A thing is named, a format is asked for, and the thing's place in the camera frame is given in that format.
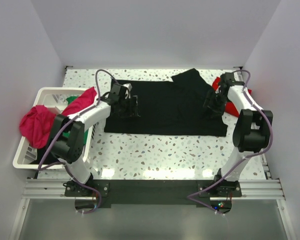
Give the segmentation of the black t-shirt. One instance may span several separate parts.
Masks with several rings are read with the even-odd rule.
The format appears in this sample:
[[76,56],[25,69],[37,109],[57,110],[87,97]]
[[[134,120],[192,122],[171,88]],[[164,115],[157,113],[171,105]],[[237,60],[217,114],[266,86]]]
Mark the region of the black t-shirt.
[[225,137],[228,126],[221,116],[212,116],[204,103],[214,88],[192,68],[171,81],[119,80],[131,84],[137,96],[138,117],[111,115],[104,131],[118,134]]

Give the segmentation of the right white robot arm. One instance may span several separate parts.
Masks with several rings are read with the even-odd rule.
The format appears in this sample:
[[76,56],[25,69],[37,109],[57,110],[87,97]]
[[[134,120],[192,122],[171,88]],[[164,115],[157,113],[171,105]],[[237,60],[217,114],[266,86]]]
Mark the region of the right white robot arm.
[[231,189],[236,188],[249,160],[265,154],[273,143],[273,113],[260,107],[246,87],[235,85],[228,90],[212,91],[208,93],[203,107],[212,115],[221,116],[227,102],[232,102],[239,112],[232,135],[233,150],[213,183],[200,190],[197,195],[215,191],[223,183],[230,185]]

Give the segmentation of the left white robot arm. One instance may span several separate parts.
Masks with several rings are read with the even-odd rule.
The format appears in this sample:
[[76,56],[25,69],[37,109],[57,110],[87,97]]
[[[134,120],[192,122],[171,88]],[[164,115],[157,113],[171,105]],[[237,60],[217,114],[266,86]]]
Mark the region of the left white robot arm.
[[98,190],[89,158],[96,124],[108,117],[131,119],[138,115],[136,95],[110,93],[78,112],[54,118],[45,155],[52,154],[70,176],[70,181],[64,184],[67,197],[92,196]]

